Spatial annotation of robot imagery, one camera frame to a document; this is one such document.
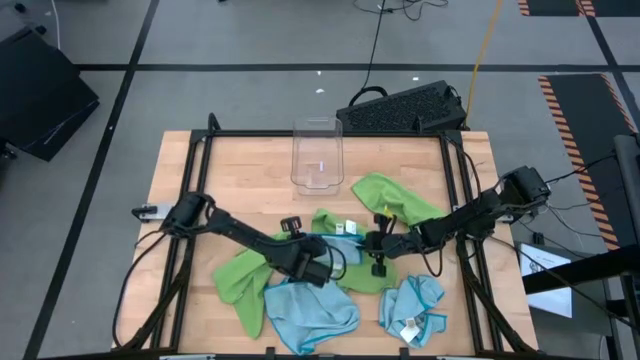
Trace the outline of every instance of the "clear plastic container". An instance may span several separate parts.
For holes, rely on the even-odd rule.
[[[293,124],[291,181],[302,195],[334,195],[344,180],[342,123],[334,117]]]

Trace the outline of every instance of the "light blue microfiber towel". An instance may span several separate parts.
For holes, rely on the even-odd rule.
[[[362,235],[351,235],[351,234],[341,234],[341,235],[315,234],[315,235],[322,236],[322,238],[327,242],[327,244],[340,250],[344,254],[345,260],[347,260],[347,265],[362,264],[362,251],[358,249],[358,246],[361,246],[362,242],[364,241],[364,237]],[[333,255],[334,268],[336,267],[335,265],[338,265],[341,268],[343,268],[344,264],[342,263],[342,257],[340,256],[340,254],[335,249],[330,248],[329,250]],[[323,263],[329,263],[330,261],[329,252],[327,251],[327,253],[315,258],[315,260]]]
[[[431,334],[447,329],[445,315],[428,311],[436,306],[444,296],[444,289],[436,279],[427,275],[409,276],[400,288],[387,289],[380,301],[379,323],[390,335],[402,339],[400,332],[407,325],[406,320],[415,319],[418,334],[409,342],[412,348],[427,344]]]
[[[350,333],[360,324],[360,311],[335,281],[323,287],[307,282],[267,287],[267,317],[280,340],[297,355],[310,354],[316,344]]]

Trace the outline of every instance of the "hazard tape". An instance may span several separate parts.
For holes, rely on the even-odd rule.
[[[596,9],[593,7],[591,0],[576,0],[578,11],[582,16],[596,16]]]
[[[613,90],[613,86],[611,86],[611,83],[609,82],[609,79],[607,78],[607,75],[600,74],[600,76],[602,76],[602,78],[604,79],[604,83],[609,88],[609,92],[611,93],[611,97],[613,97],[613,101],[618,106],[618,109],[620,110],[620,113],[622,114],[622,116],[624,116],[624,122],[627,123],[627,126],[629,127],[629,130],[631,130],[631,132],[633,132],[634,134],[637,134],[638,133],[638,129],[636,129],[635,124],[633,123],[633,121],[631,121],[631,119],[627,115],[627,112],[624,110],[624,107],[622,106],[622,103],[620,102],[620,99],[618,98],[618,95],[616,95],[616,91]]]
[[[558,99],[553,92],[553,88],[551,87],[549,79],[546,76],[539,76],[538,82],[540,83],[540,87],[542,88],[542,93],[544,94],[544,98],[547,101],[549,110],[551,110],[553,122],[556,124],[556,128],[560,133],[560,137],[562,138],[562,142],[564,143],[564,147],[567,151],[567,155],[569,156],[569,160],[571,161],[571,165],[573,165],[573,168],[575,170],[584,169],[584,160],[582,159],[580,150],[578,150],[578,145],[573,139],[569,124],[564,117],[564,113],[560,108],[560,104],[558,103]],[[613,231],[613,227],[611,227],[611,224],[609,223],[609,217],[607,216],[602,203],[600,203],[598,193],[596,192],[595,186],[593,186],[593,182],[591,181],[591,176],[589,176],[588,170],[584,170],[578,174],[578,181],[585,197],[590,203],[589,207],[591,208],[591,213],[593,214],[593,218],[598,225],[600,235],[602,236],[607,249],[615,250],[620,248],[620,246],[618,245],[618,238]]]
[[[518,7],[520,7],[520,14],[524,16],[529,16],[529,4],[527,0],[518,0]]]

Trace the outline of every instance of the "wooden tabletop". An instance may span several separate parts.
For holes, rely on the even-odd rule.
[[[149,193],[150,203],[175,203],[178,199],[189,132],[170,131],[164,134],[158,163]],[[495,164],[488,135],[484,132],[463,133],[464,148],[473,158],[481,184],[488,188],[497,181]],[[202,146],[198,150],[199,164]],[[291,183],[291,138],[219,137],[213,141],[205,192],[212,195],[217,205],[234,217],[267,233],[280,229],[280,220],[298,215],[303,230],[308,230],[311,217],[318,208],[368,224],[375,229],[373,215],[358,201],[350,188],[366,174],[383,173],[429,203],[443,211],[450,209],[444,178],[440,145],[429,138],[344,138],[344,182],[340,191],[332,196],[302,196]],[[457,188],[462,189],[457,161],[453,158]],[[195,187],[197,165],[192,178]],[[459,202],[464,203],[462,191]],[[158,223],[143,224],[140,234],[157,229]],[[511,242],[508,226],[497,225],[497,238]],[[138,256],[153,242],[145,240],[136,252]],[[164,240],[149,253],[132,274],[120,313],[118,334],[127,341],[147,318],[158,301],[169,241]],[[422,349],[411,349],[411,354],[472,355],[473,343],[467,315],[463,281],[455,254],[454,242],[444,249],[444,271],[438,281],[445,296],[434,312],[448,316],[447,330],[435,334]],[[493,286],[495,303],[509,323],[531,346],[537,348],[536,336],[527,305],[518,261],[512,249],[493,241],[485,242],[487,266]],[[212,273],[241,250],[237,243],[216,235],[201,235],[197,239],[187,306],[185,310],[180,351],[185,353],[259,353],[273,346],[276,353],[289,354],[278,335],[265,318],[261,336],[253,340],[246,336],[232,305],[218,297]],[[428,255],[437,266],[437,254]],[[420,255],[408,255],[394,260],[399,279],[407,275],[428,274]],[[272,283],[281,277],[274,274]],[[398,348],[406,346],[401,340],[388,335],[378,325],[380,295],[349,295],[360,308],[362,316],[358,329],[317,346],[318,353],[397,355]],[[483,342],[491,349],[486,312],[478,302],[478,313],[483,330]],[[169,343],[173,308],[167,312],[162,345]]]

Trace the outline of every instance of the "green cloth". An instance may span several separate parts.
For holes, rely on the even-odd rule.
[[[273,236],[284,240],[289,233]],[[252,339],[260,336],[264,320],[264,287],[269,282],[273,269],[264,256],[246,249],[213,273],[213,281],[222,302],[233,304],[236,314],[247,335]]]
[[[407,225],[445,216],[418,194],[380,173],[371,173],[351,187],[353,193],[371,212],[384,214],[385,206]]]
[[[311,232],[318,234],[335,234],[336,223],[344,224],[344,219],[331,214],[325,209],[318,209],[311,220]],[[359,235],[365,235],[368,229],[365,226],[356,224],[356,231]],[[398,274],[393,262],[384,259],[387,266],[387,276],[377,277],[371,275],[371,265],[375,264],[375,259],[368,254],[362,254],[362,264],[347,266],[347,273],[341,280],[338,280],[338,286],[344,289],[350,289],[365,294],[377,294],[387,288],[393,288],[396,285]]]
[[[415,193],[382,174],[371,173],[365,176],[353,185],[352,191],[373,213],[384,214],[386,206],[400,221],[409,225],[445,215]],[[311,231],[334,234],[338,222],[344,224],[343,219],[327,210],[319,209],[313,216]],[[367,228],[357,225],[357,232],[364,235]],[[287,233],[279,233],[274,236],[274,239],[282,240],[287,235]],[[387,276],[384,278],[371,275],[371,265],[374,263],[375,260],[371,256],[363,254],[363,263],[349,265],[347,274],[338,281],[338,285],[368,294],[395,287],[397,272],[393,262],[385,258]],[[233,304],[242,326],[253,339],[260,336],[262,330],[264,288],[272,273],[273,270],[267,265],[264,256],[253,250],[241,252],[213,273],[220,300]]]

